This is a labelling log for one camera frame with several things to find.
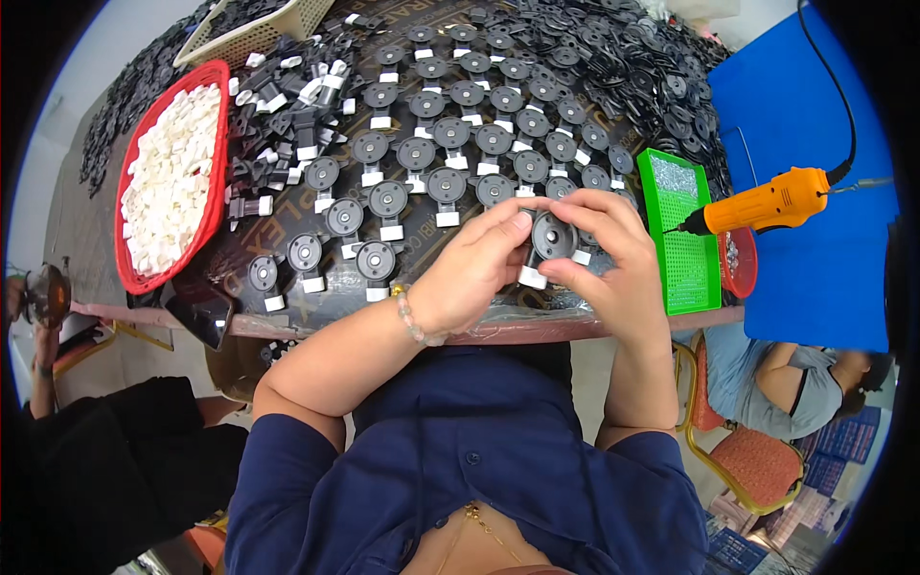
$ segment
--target red plastic bowl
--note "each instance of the red plastic bowl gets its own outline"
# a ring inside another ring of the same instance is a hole
[[[757,283],[757,246],[753,242],[750,227],[731,230],[731,241],[738,248],[738,267],[734,275],[729,271],[725,234],[719,234],[719,273],[722,287],[740,298],[751,295]]]
[[[115,198],[115,261],[118,264],[118,275],[121,278],[121,284],[128,293],[140,295],[150,292],[164,283],[168,282],[179,273],[182,268],[189,263],[189,260],[201,249],[204,244],[212,238],[217,228],[220,227],[224,219],[224,177],[226,171],[227,154],[227,106],[230,101],[227,82],[230,80],[230,68],[226,62],[221,60],[211,60],[204,63],[187,75],[179,79],[169,89],[160,96],[156,102],[151,105],[141,123],[134,130],[131,142],[128,144],[128,153],[124,157],[124,164],[121,166],[121,177],[118,182],[118,194]],[[128,184],[131,183],[131,176],[128,175],[128,166],[137,159],[140,150],[137,147],[137,140],[150,130],[150,127],[156,124],[160,114],[172,103],[181,90],[191,91],[198,86],[210,86],[216,84],[221,89],[221,105],[218,112],[217,120],[217,141],[214,143],[214,156],[211,168],[211,186],[208,189],[208,201],[204,206],[204,216],[198,226],[198,231],[191,239],[191,243],[186,248],[182,257],[178,259],[168,270],[158,273],[155,276],[142,276],[134,270],[131,261],[131,252],[128,251],[127,240],[121,239],[121,228],[124,224],[124,218],[121,217],[121,195]]]

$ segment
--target gold necklace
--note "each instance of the gold necklace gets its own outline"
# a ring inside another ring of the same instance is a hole
[[[504,542],[499,539],[497,535],[495,535],[491,527],[482,521],[481,517],[479,516],[479,508],[476,505],[473,505],[472,502],[469,502],[464,506],[464,510],[466,511],[466,514],[464,515],[463,522],[460,523],[460,528],[457,529],[457,533],[454,535],[454,541],[451,542],[451,548],[447,549],[447,554],[444,555],[444,559],[441,561],[441,566],[438,568],[434,575],[441,575],[441,571],[444,569],[444,565],[447,564],[447,559],[449,559],[451,557],[451,553],[454,552],[454,547],[457,545],[457,539],[460,538],[460,533],[463,531],[463,526],[466,525],[467,519],[472,519],[473,521],[479,522],[479,525],[482,526],[483,531],[485,531],[487,535],[492,535],[492,537],[498,541],[499,545],[501,545],[505,550],[512,554],[512,557],[518,562],[519,565],[523,564],[521,558],[519,558],[517,554],[511,550],[510,547],[506,546]]]

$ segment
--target dark hair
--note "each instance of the dark hair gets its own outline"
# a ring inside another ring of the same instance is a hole
[[[871,367],[863,374],[859,385],[851,387],[844,394],[844,400],[831,421],[856,415],[866,406],[866,392],[881,390],[881,384],[888,377],[894,358],[888,353],[870,353],[868,358]]]

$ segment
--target green plastic tray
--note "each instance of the green plastic tray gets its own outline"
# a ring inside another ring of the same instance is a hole
[[[696,198],[682,191],[659,190],[651,166],[653,155],[678,166],[691,167],[696,172]],[[696,208],[710,203],[706,171],[702,166],[651,148],[636,159],[649,214],[649,234],[658,251],[665,313],[677,316],[720,308],[722,288],[716,237],[662,233],[683,222]]]

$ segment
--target fingernail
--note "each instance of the fingernail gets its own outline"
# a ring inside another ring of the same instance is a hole
[[[518,212],[512,218],[512,224],[519,230],[525,230],[530,227],[530,216],[524,212]]]

